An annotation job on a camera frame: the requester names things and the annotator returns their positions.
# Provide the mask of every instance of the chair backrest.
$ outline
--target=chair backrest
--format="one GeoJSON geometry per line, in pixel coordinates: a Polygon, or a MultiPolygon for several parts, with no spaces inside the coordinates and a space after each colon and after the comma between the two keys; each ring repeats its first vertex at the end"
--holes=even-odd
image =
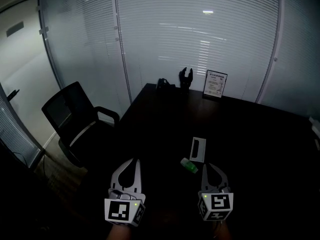
{"type": "Polygon", "coordinates": [[[48,100],[42,111],[65,145],[70,145],[85,127],[99,120],[79,82],[60,90],[48,100]]]}

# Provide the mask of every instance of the white wall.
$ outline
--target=white wall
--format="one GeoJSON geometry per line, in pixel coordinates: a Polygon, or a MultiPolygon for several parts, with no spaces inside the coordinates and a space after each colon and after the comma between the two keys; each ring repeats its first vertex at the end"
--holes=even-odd
{"type": "Polygon", "coordinates": [[[38,0],[27,0],[0,14],[0,82],[6,95],[20,90],[10,103],[44,146],[55,131],[41,108],[60,89],[39,35],[37,5],[38,0]],[[7,37],[6,31],[21,21],[24,28],[7,37]]]}

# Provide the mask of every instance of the white box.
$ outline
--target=white box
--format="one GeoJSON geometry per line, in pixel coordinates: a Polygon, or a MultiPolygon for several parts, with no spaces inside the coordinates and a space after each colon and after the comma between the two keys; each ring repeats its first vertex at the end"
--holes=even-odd
{"type": "Polygon", "coordinates": [[[206,139],[193,137],[189,160],[193,161],[193,162],[204,163],[205,162],[205,155],[206,155],[206,139]],[[198,150],[197,150],[197,156],[192,157],[193,152],[194,152],[194,147],[195,147],[195,141],[199,142],[199,146],[198,146],[198,150]]]}
{"type": "Polygon", "coordinates": [[[234,208],[234,193],[202,193],[198,208],[204,221],[224,221],[234,208]]]}
{"type": "Polygon", "coordinates": [[[141,200],[104,199],[104,219],[117,225],[137,227],[145,209],[141,200]]]}

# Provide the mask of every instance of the framed certificate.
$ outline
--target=framed certificate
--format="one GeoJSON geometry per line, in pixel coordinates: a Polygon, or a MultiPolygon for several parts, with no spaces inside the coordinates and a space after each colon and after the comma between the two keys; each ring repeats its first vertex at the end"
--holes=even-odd
{"type": "Polygon", "coordinates": [[[227,76],[225,73],[207,70],[203,95],[221,98],[225,89],[227,76]]]}

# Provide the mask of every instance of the metal frame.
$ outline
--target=metal frame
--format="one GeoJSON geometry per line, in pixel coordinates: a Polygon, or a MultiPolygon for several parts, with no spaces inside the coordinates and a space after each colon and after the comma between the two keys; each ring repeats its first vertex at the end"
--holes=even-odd
{"type": "Polygon", "coordinates": [[[14,2],[7,4],[6,6],[0,8],[0,14],[2,14],[4,11],[8,10],[9,8],[14,7],[20,3],[25,2],[25,1],[27,1],[27,0],[16,0],[14,2]]]}
{"type": "Polygon", "coordinates": [[[126,86],[128,88],[130,103],[132,104],[132,96],[131,96],[131,91],[130,91],[130,84],[129,84],[129,78],[128,78],[128,72],[127,72],[127,67],[126,67],[126,60],[125,60],[124,44],[122,42],[121,28],[120,28],[120,24],[119,24],[120,19],[119,19],[119,14],[118,14],[118,0],[112,0],[112,10],[113,10],[113,21],[114,21],[114,25],[115,25],[114,29],[117,30],[116,34],[115,34],[116,41],[117,41],[117,47],[118,47],[119,53],[121,53],[121,58],[122,58],[121,62],[122,62],[122,66],[123,66],[126,86]]]}
{"type": "Polygon", "coordinates": [[[269,66],[266,70],[260,91],[255,100],[255,102],[258,104],[261,104],[266,94],[272,75],[275,71],[275,66],[278,60],[279,49],[281,46],[281,41],[282,41],[283,32],[284,32],[284,24],[285,24],[285,0],[279,0],[278,21],[276,26],[276,34],[275,34],[273,50],[272,50],[269,66]]]}
{"type": "Polygon", "coordinates": [[[48,42],[48,36],[47,36],[47,30],[45,29],[45,17],[44,17],[44,12],[43,12],[43,0],[38,0],[38,11],[39,11],[39,21],[40,21],[40,27],[42,30],[42,38],[43,38],[43,43],[44,43],[44,47],[45,47],[45,51],[46,54],[49,58],[49,63],[51,65],[52,71],[53,71],[53,75],[55,77],[55,80],[60,88],[63,89],[65,87],[64,82],[62,81],[62,79],[59,77],[59,73],[57,71],[57,67],[55,65],[51,50],[50,50],[50,45],[48,42]]]}

